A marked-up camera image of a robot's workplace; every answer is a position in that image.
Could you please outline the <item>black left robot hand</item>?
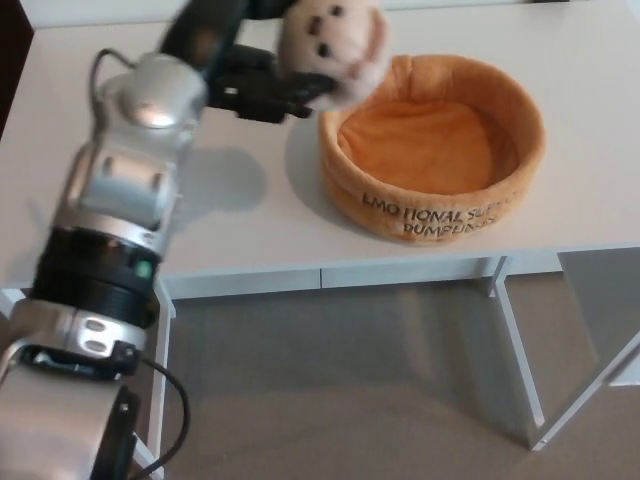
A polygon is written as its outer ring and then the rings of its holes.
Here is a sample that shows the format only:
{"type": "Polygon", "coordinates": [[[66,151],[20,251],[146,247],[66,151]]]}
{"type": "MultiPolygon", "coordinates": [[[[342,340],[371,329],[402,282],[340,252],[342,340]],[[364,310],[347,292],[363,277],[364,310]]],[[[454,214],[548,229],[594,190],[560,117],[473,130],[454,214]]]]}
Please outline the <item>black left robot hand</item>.
{"type": "Polygon", "coordinates": [[[160,52],[194,68],[206,82],[211,108],[241,119],[277,124],[292,115],[307,118],[310,103],[336,88],[320,73],[276,71],[267,50],[240,45],[245,20],[282,18],[292,1],[188,1],[160,43],[160,52]]]}

